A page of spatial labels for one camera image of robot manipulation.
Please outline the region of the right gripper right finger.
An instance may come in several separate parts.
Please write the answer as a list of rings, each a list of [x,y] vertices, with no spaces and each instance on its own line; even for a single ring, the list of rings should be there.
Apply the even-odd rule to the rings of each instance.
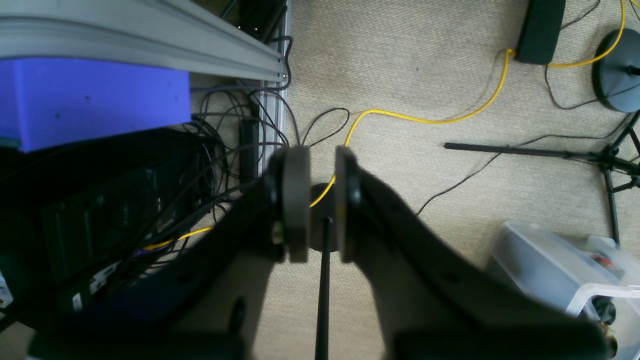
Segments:
[[[371,285],[391,360],[606,360],[598,325],[468,263],[347,146],[334,160],[337,248]]]

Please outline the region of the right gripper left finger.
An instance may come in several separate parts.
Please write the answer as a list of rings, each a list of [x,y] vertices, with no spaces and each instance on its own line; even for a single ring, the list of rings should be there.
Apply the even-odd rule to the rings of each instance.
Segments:
[[[30,343],[32,360],[246,360],[274,265],[308,259],[310,150],[283,148],[203,239]]]

